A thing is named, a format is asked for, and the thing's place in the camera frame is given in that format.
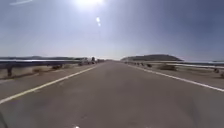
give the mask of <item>metal guardrail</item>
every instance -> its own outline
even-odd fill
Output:
[[[124,61],[129,64],[144,65],[147,64],[151,67],[153,64],[164,64],[178,67],[193,67],[193,68],[206,68],[213,69],[215,73],[220,73],[224,77],[224,62],[186,62],[186,61]]]
[[[0,69],[7,69],[8,76],[12,76],[13,68],[32,67],[32,66],[52,66],[61,68],[64,64],[92,64],[90,60],[0,60]]]

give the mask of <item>dry grass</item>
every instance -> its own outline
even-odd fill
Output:
[[[166,65],[166,64],[158,64],[156,66],[157,69],[160,69],[160,70],[171,70],[171,71],[176,71],[176,67],[175,66],[172,66],[172,65]]]
[[[63,65],[62,68],[64,69],[69,69],[73,68],[74,66],[77,66],[76,64],[66,64]],[[51,66],[35,66],[35,67],[27,67],[27,68],[13,68],[12,70],[12,78],[16,77],[22,77],[22,76],[27,76],[27,75],[32,75],[36,73],[44,73],[52,71]],[[7,79],[7,70],[6,69],[0,69],[0,79]]]

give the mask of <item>sky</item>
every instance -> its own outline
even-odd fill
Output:
[[[0,0],[0,56],[224,60],[223,0]]]

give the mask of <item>hill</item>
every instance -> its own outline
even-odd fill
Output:
[[[144,56],[130,56],[125,57],[122,60],[132,60],[132,61],[182,61],[181,59],[165,54],[154,54],[154,55],[144,55]]]

